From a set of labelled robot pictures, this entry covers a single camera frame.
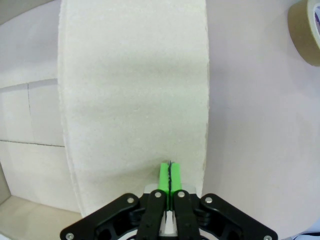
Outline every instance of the silver screw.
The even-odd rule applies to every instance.
[[[205,200],[204,200],[207,204],[210,204],[210,203],[212,203],[212,198],[211,197],[206,197],[205,198]]]
[[[132,197],[129,197],[129,198],[127,199],[127,202],[128,202],[129,204],[132,204],[134,201],[135,201],[135,200],[134,200]]]
[[[75,238],[75,235],[71,232],[69,232],[65,235],[65,239],[67,239],[67,240],[72,240],[74,238]]]
[[[183,198],[185,196],[185,193],[183,191],[178,192],[178,197]]]
[[[155,195],[156,198],[160,198],[161,197],[161,192],[157,191],[154,195]]]

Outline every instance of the masking tape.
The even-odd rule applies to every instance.
[[[288,11],[293,44],[309,64],[320,67],[320,0],[302,0]]]

